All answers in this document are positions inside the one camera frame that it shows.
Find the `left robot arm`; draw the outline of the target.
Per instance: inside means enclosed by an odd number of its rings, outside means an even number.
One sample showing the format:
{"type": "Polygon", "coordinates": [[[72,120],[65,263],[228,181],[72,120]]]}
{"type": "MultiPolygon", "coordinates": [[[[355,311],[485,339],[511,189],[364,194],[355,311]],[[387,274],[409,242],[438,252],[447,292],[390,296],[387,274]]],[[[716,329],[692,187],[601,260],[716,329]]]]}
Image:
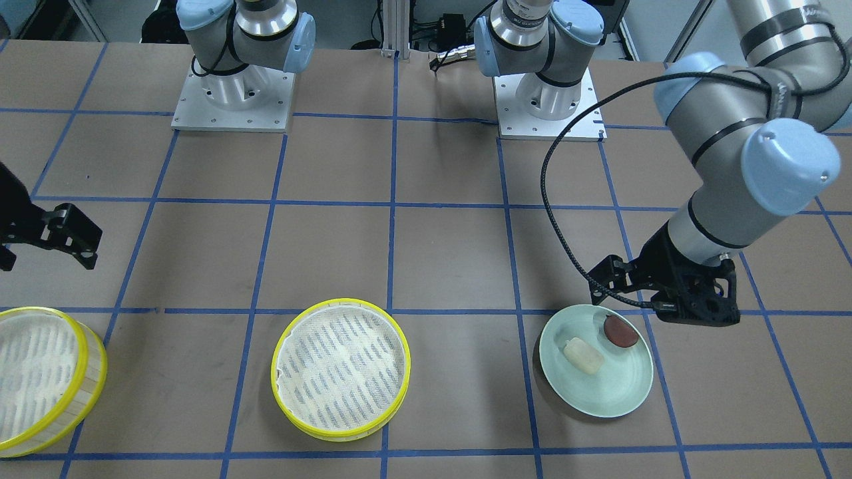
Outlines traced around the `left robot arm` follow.
{"type": "Polygon", "coordinates": [[[473,25],[481,72],[523,75],[520,98],[542,120],[567,119],[562,140],[610,101],[654,85],[664,124],[701,186],[632,261],[609,255],[578,266],[593,304],[612,297],[664,321],[739,321],[731,255],[803,210],[837,178],[839,152],[825,135],[850,125],[850,42],[819,1],[730,1],[747,62],[710,52],[622,88],[579,111],[581,80],[604,33],[583,1],[496,1],[473,25]]]}

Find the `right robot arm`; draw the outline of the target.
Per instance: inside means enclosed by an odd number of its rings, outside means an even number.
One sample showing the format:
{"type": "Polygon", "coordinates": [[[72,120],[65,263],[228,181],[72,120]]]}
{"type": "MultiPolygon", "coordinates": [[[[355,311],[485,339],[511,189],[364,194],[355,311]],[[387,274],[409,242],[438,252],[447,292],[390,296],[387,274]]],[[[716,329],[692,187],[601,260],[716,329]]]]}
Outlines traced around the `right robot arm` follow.
{"type": "MultiPolygon", "coordinates": [[[[175,131],[285,134],[296,74],[316,45],[316,21],[295,1],[179,1],[176,15],[194,58],[172,116],[175,131]]],[[[2,167],[2,270],[12,243],[57,249],[85,269],[97,263],[103,230],[75,204],[45,210],[2,167]]]]}

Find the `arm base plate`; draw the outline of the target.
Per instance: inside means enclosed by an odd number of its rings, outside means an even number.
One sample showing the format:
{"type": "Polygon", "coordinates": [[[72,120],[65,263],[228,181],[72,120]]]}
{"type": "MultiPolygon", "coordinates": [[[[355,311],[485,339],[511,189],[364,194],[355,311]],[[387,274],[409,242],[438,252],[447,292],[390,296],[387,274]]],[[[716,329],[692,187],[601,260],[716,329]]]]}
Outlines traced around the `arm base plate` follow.
{"type": "Polygon", "coordinates": [[[535,73],[498,76],[493,87],[499,136],[505,140],[554,140],[598,100],[588,68],[569,87],[547,84],[535,73]]]}
{"type": "Polygon", "coordinates": [[[171,127],[181,131],[268,132],[290,129],[296,74],[249,66],[230,76],[188,72],[171,127]]]}

